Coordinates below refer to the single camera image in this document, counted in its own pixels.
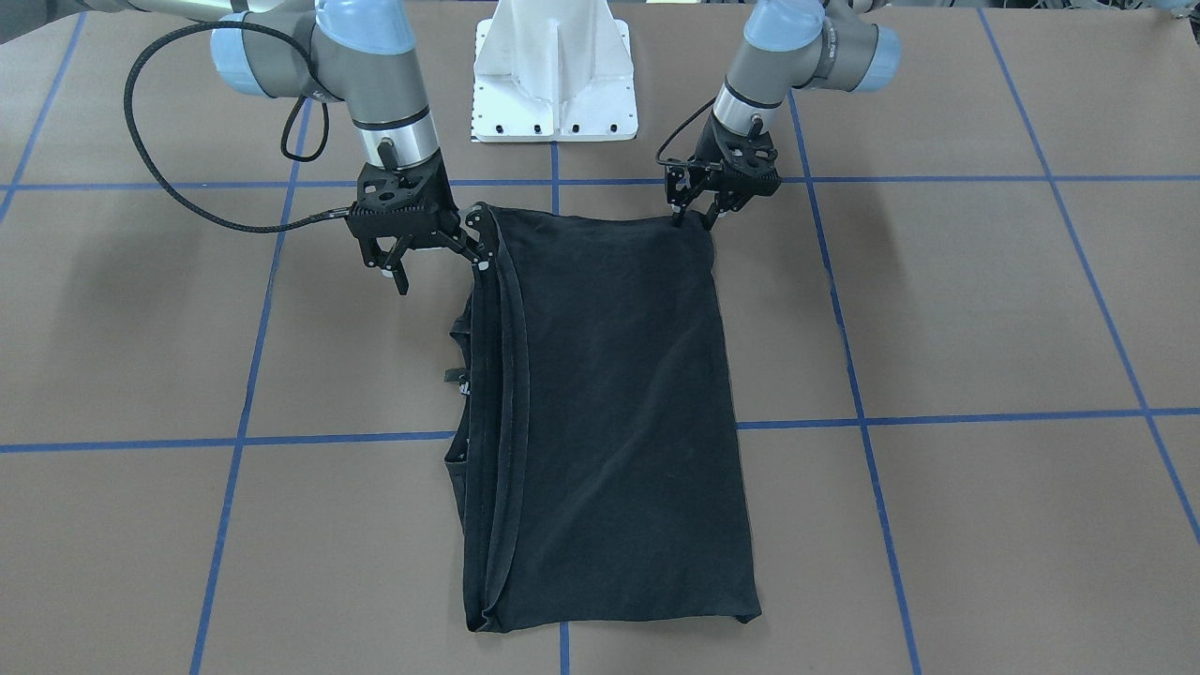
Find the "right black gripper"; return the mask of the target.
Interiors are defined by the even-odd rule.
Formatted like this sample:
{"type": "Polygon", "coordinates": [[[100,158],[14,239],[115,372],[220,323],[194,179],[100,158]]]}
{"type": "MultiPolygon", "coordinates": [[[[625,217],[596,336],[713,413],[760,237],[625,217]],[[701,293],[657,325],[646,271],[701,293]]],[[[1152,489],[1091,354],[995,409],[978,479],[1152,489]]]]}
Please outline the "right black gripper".
{"type": "Polygon", "coordinates": [[[346,222],[356,239],[364,265],[391,277],[401,295],[409,291],[403,265],[408,249],[446,247],[486,271],[496,253],[486,243],[485,205],[458,211],[442,154],[408,168],[365,163],[356,180],[356,201],[346,222]]]}

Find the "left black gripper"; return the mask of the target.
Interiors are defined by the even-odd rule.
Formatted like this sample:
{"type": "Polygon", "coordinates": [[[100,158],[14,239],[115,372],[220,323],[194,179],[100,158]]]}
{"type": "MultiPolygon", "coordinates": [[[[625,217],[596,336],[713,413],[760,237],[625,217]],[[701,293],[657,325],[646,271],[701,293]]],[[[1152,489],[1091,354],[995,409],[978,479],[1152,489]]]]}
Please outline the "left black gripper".
{"type": "Polygon", "coordinates": [[[715,117],[708,118],[690,161],[662,162],[671,223],[683,223],[701,192],[714,195],[702,219],[707,232],[751,198],[774,195],[782,184],[775,162],[776,148],[762,118],[752,118],[744,135],[724,127],[715,117]]]}

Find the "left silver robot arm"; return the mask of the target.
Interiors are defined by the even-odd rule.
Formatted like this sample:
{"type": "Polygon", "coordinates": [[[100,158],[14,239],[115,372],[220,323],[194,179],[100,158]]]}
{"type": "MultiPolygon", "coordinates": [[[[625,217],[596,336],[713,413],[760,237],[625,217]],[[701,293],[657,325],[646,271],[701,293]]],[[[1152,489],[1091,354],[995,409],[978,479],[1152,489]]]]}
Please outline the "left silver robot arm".
{"type": "Polygon", "coordinates": [[[902,44],[890,26],[862,14],[882,1],[758,1],[719,92],[664,141],[665,151],[689,125],[704,127],[688,159],[664,159],[666,202],[679,227],[694,201],[710,192],[706,228],[755,197],[780,189],[770,129],[792,90],[878,91],[894,80],[902,44]]]}

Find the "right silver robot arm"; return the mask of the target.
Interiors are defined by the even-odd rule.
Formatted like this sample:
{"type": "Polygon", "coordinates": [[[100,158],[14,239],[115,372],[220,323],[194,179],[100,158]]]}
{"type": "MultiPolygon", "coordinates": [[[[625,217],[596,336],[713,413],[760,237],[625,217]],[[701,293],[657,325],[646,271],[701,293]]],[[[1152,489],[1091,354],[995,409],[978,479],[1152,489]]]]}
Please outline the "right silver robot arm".
{"type": "Polygon", "coordinates": [[[448,178],[431,114],[415,32],[401,1],[286,1],[172,30],[140,52],[128,70],[122,112],[128,137],[160,189],[185,209],[238,232],[248,226],[218,217],[173,187],[143,142],[134,112],[137,82],[151,56],[206,32],[214,68],[232,88],[262,98],[347,107],[364,142],[365,162],[352,205],[268,227],[284,233],[343,219],[364,265],[385,271],[407,294],[403,259],[412,249],[445,247],[480,271],[493,261],[486,243],[467,234],[448,178]]]}

